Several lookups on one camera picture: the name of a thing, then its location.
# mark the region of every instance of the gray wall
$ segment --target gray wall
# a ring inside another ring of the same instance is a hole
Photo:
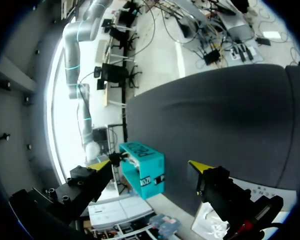
[[[20,94],[0,91],[0,136],[11,134],[9,141],[0,141],[0,180],[9,196],[21,189],[42,188],[31,170],[30,153],[26,148],[27,111]]]
[[[60,16],[56,17],[58,8],[60,15],[60,3],[55,3],[55,0],[46,0],[36,10],[24,16],[3,54],[9,60],[10,66],[3,63],[0,80],[10,80],[12,91],[0,90],[0,136],[7,133],[11,137],[9,141],[0,142],[0,180],[9,196],[21,189],[30,190],[35,187],[41,191],[43,187],[56,187],[58,184],[44,137],[45,116],[42,106],[47,78],[39,76],[38,80],[34,77],[35,67],[41,67],[35,66],[41,57],[35,55],[35,51],[41,47],[41,39],[47,31],[55,25],[54,19],[60,19]],[[53,49],[56,43],[52,41],[50,44],[49,47]],[[45,59],[48,65],[53,57],[52,53],[53,51]],[[27,84],[21,84],[23,88],[19,87],[18,83],[29,83],[30,78],[36,82],[35,92],[27,89]],[[24,96],[31,96],[30,106],[24,106]],[[27,150],[26,144],[32,145],[31,151]]]

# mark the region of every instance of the white floor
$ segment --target white floor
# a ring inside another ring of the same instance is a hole
[[[284,23],[263,2],[260,0],[250,0],[250,6],[259,13],[259,16],[253,19],[253,28],[257,35],[262,34],[260,31],[288,32]],[[135,56],[138,70],[143,71],[143,74],[139,75],[136,79],[139,88],[129,89],[127,98],[137,96],[179,78],[207,71],[207,68],[203,66],[203,61],[200,61],[195,53],[183,48],[168,36],[160,10],[157,8],[152,8],[152,10],[155,17],[154,39],[149,47]],[[176,40],[180,40],[181,32],[176,21],[172,17],[165,21],[170,34]],[[150,12],[144,13],[137,18],[137,33],[140,39],[136,43],[136,52],[149,43],[153,30],[154,24]],[[282,39],[274,39],[274,41],[280,43],[272,42],[271,46],[259,46],[259,52],[263,58],[261,63],[286,67],[293,61],[300,61],[300,56],[294,49],[292,49],[293,57],[291,56],[291,47],[296,47],[295,41],[289,36],[288,41],[285,42],[287,34],[284,33],[282,34]],[[185,240],[202,239],[191,231],[194,217],[169,201],[165,196],[159,194],[147,201],[156,212],[170,215],[181,221],[182,226],[178,230],[180,237]]]

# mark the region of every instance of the teal box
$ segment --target teal box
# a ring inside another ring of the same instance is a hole
[[[128,152],[139,162],[139,171],[128,160],[121,161],[123,175],[139,194],[146,200],[165,190],[165,156],[140,142],[131,141],[119,145],[121,153]]]

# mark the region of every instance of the office chair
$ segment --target office chair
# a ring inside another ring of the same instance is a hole
[[[94,77],[99,78],[101,75],[101,79],[98,80],[98,83],[107,81],[109,83],[119,84],[119,86],[111,86],[111,88],[122,88],[124,86],[123,83],[126,82],[126,79],[128,79],[128,84],[131,89],[139,88],[135,85],[134,79],[137,74],[142,74],[142,71],[134,72],[136,67],[138,66],[134,65],[129,73],[129,71],[123,66],[103,63],[102,67],[96,66],[94,68]]]
[[[128,31],[123,32],[123,31],[116,29],[115,27],[111,27],[109,35],[120,42],[120,45],[113,45],[112,48],[117,47],[117,48],[121,49],[121,48],[126,47],[128,51],[135,50],[132,47],[132,44],[135,39],[140,38],[139,36],[134,37],[135,35],[137,35],[136,32],[129,38]]]

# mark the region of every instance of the black fabric surface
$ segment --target black fabric surface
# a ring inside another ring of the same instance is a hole
[[[300,190],[300,66],[287,66],[285,68],[290,79],[292,99],[294,103],[294,128],[288,161],[278,188]]]
[[[223,166],[234,178],[275,187],[292,129],[290,82],[277,65],[194,74],[127,103],[128,141],[164,154],[164,195],[193,216],[200,198],[187,182],[188,160]]]

